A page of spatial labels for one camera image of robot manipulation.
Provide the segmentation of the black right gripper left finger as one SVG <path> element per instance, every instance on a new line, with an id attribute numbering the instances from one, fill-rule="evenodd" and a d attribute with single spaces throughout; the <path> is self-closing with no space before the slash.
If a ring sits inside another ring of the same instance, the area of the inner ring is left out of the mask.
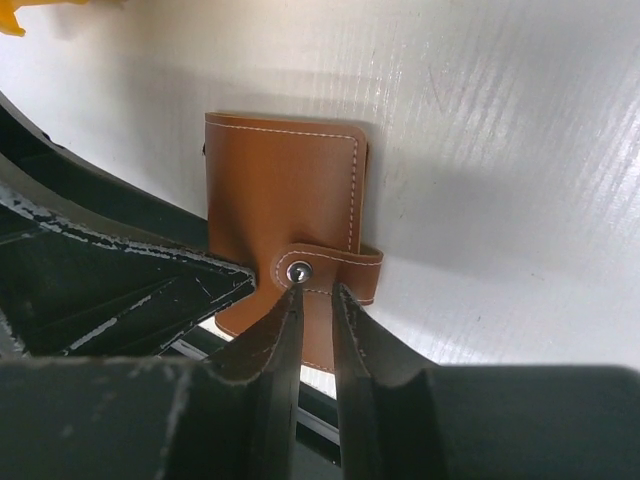
<path id="1" fill-rule="evenodd" d="M 286 479 L 303 298 L 289 289 L 205 361 L 35 358 L 1 364 L 5 479 Z"/>

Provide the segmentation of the brown leather card holder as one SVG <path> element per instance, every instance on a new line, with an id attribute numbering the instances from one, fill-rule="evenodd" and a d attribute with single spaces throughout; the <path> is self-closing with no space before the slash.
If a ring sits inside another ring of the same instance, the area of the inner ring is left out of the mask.
<path id="1" fill-rule="evenodd" d="M 205 116 L 209 249 L 249 267 L 253 294 L 215 318 L 233 337 L 295 284 L 303 291 L 302 362 L 334 370 L 331 295 L 374 301 L 383 254 L 362 241 L 369 156 L 357 126 L 229 113 Z"/>

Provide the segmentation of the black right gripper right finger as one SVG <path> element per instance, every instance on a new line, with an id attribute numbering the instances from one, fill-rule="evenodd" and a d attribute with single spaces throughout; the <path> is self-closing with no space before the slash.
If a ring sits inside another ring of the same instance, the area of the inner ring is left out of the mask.
<path id="1" fill-rule="evenodd" d="M 619 366 L 440 366 L 332 294 L 348 479 L 635 479 L 639 375 Z"/>

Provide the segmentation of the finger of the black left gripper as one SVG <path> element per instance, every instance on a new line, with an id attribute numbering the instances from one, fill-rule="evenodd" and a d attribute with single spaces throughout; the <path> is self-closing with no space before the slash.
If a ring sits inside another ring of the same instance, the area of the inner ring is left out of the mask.
<path id="1" fill-rule="evenodd" d="M 204 222 L 89 164 L 1 99 L 4 268 L 229 268 Z"/>
<path id="2" fill-rule="evenodd" d="M 255 289 L 253 273 L 1 184 L 1 353 L 154 356 Z"/>

